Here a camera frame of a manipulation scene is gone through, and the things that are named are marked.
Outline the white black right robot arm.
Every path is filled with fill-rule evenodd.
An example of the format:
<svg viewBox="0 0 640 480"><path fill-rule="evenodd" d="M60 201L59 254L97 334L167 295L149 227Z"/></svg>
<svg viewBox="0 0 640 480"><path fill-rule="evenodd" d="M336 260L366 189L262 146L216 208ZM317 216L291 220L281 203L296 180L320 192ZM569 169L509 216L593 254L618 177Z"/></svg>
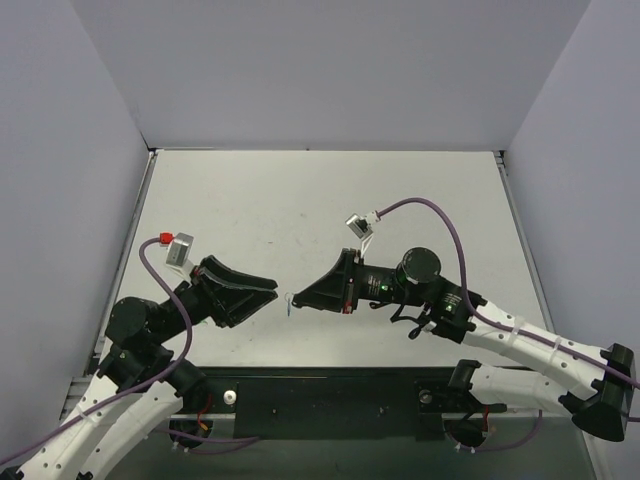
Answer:
<svg viewBox="0 0 640 480"><path fill-rule="evenodd" d="M566 416L580 430L610 442L625 438L633 401L634 353L614 343L585 345L538 328L441 276L437 255L408 250L395 268L371 266L357 250L341 252L333 268L293 295L296 308L352 314L360 301L396 306L391 322L421 312L409 338L421 333L488 350L519 364L511 370L463 360L447 383L449 402L538 409Z"/></svg>

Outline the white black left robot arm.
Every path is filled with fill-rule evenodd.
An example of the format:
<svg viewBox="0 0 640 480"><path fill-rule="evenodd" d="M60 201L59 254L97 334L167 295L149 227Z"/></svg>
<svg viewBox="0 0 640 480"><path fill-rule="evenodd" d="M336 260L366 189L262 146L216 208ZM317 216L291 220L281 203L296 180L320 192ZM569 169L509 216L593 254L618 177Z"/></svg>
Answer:
<svg viewBox="0 0 640 480"><path fill-rule="evenodd" d="M98 479L166 417L211 407L204 372L187 358L195 326L233 328L277 298L277 282L208 256L158 304L125 297L112 308L111 347L67 418L4 479Z"/></svg>

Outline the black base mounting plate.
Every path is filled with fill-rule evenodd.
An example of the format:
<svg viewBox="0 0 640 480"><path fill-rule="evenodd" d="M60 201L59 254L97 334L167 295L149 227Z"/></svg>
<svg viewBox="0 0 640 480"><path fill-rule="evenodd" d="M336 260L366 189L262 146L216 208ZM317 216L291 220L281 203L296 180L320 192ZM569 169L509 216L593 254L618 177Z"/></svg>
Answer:
<svg viewBox="0 0 640 480"><path fill-rule="evenodd" d="M503 413L450 388L451 367L206 367L196 393L160 427L198 446L222 434L260 440L440 440Z"/></svg>

